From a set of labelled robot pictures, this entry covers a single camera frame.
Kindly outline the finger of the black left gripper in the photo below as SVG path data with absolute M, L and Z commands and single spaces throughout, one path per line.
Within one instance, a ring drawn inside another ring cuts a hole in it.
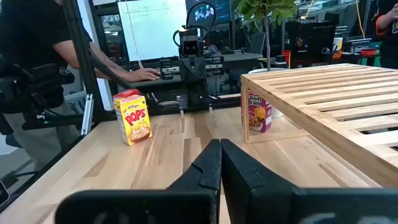
M 174 76 L 183 74 L 183 80 L 187 79 L 188 73 L 192 71 L 193 58 L 182 58 L 180 60 L 163 59 L 159 61 L 161 79 L 173 80 Z
M 199 79 L 220 76 L 224 74 L 224 57 L 194 57 L 192 59 L 193 73 Z

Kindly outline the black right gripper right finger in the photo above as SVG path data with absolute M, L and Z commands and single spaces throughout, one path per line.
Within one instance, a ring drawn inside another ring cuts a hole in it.
M 231 223 L 397 223 L 397 189 L 302 188 L 221 140 Z

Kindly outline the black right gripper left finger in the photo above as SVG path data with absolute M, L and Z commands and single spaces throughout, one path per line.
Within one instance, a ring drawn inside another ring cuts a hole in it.
M 60 203 L 55 223 L 217 223 L 221 159 L 220 140 L 212 139 L 166 189 L 76 192 Z

